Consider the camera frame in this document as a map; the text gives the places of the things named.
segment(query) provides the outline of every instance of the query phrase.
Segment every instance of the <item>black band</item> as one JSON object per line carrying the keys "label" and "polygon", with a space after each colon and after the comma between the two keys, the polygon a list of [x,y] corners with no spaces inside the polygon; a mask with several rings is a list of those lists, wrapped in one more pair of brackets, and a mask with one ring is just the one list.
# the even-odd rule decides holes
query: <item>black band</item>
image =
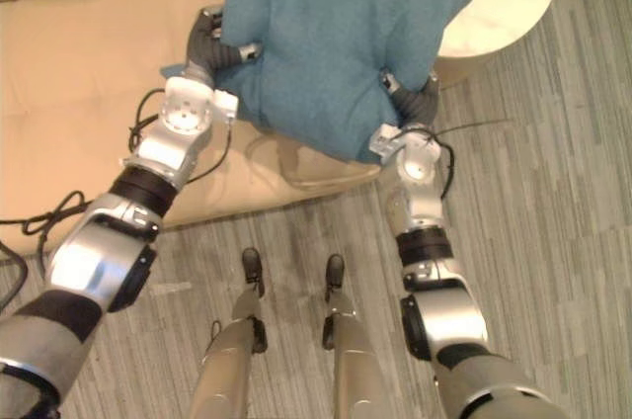
{"label": "black band", "polygon": [[493,400],[494,396],[492,396],[492,394],[489,392],[487,394],[483,394],[480,397],[477,397],[475,400],[470,402],[467,407],[465,407],[465,409],[463,409],[463,412],[461,412],[459,419],[468,419],[468,417],[474,414],[479,407]]}
{"label": "black band", "polygon": [[123,170],[110,193],[143,205],[160,216],[165,215],[178,195],[176,188],[165,179],[135,166]]}
{"label": "black band", "polygon": [[478,343],[459,343],[441,349],[436,354],[436,359],[449,370],[453,370],[459,363],[468,358],[491,355],[487,348]]}
{"label": "black band", "polygon": [[99,305],[82,295],[67,291],[46,291],[16,312],[60,323],[85,342],[101,319]]}
{"label": "black band", "polygon": [[445,230],[438,226],[400,234],[397,237],[397,245],[404,267],[424,261],[454,257]]}

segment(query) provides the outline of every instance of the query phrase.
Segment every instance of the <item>blue towel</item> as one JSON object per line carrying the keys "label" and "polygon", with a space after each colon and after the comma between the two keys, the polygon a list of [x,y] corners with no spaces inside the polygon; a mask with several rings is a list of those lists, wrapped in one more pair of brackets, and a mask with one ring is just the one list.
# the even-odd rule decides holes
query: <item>blue towel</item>
{"label": "blue towel", "polygon": [[442,32],[470,0],[226,0],[222,41],[263,44],[254,64],[217,84],[241,98],[240,118],[341,159],[378,163],[368,140],[397,124],[379,72],[425,84]]}

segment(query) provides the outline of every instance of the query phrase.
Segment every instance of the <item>teal fabric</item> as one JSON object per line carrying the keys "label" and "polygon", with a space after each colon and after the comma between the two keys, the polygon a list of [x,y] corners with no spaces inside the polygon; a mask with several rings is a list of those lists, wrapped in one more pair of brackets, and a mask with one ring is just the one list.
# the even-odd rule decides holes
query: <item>teal fabric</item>
{"label": "teal fabric", "polygon": [[382,123],[397,123],[380,70],[421,89],[443,28],[469,1],[226,0],[222,41],[260,42],[264,52],[217,83],[241,97],[241,118],[377,163],[368,140]]}

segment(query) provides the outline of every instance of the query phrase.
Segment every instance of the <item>white round table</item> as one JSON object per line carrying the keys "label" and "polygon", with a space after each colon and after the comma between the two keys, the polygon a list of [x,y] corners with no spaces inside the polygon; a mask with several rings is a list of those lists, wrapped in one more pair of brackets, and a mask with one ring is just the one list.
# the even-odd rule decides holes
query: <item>white round table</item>
{"label": "white round table", "polygon": [[542,18],[551,0],[472,0],[448,24],[434,65],[443,87],[467,77]]}

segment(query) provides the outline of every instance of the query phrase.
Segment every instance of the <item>robotic arm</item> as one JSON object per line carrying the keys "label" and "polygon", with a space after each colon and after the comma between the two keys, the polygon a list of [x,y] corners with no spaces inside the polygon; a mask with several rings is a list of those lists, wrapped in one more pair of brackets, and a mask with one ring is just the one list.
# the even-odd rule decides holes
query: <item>robotic arm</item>
{"label": "robotic arm", "polygon": [[[210,142],[212,121],[230,125],[236,115],[237,99],[214,89],[212,72],[260,51],[222,45],[220,26],[218,9],[200,11],[186,69],[167,81],[157,124],[56,250],[44,293],[0,322],[0,418],[58,417],[104,314],[132,305],[144,286],[151,244]],[[392,75],[383,81],[405,123],[383,126],[371,149],[382,157],[381,196],[409,293],[401,308],[411,354],[432,364],[448,419],[565,419],[513,363],[489,352],[485,320],[452,255],[435,189],[441,148],[427,129],[436,79],[420,94]]]}
{"label": "robotic arm", "polygon": [[220,25],[220,8],[200,11],[187,67],[167,81],[157,124],[56,250],[44,293],[0,322],[1,418],[58,417],[104,314],[138,297],[156,257],[151,243],[210,142],[212,121],[236,116],[237,98],[213,89],[211,73],[260,51],[221,44]]}
{"label": "robotic arm", "polygon": [[485,319],[452,255],[435,187],[441,148],[417,123],[435,111],[436,78],[420,94],[390,74],[383,81],[405,122],[382,126],[370,148],[382,157],[380,196],[409,293],[401,312],[410,353],[431,363],[448,419],[566,419],[517,365],[490,353]]}

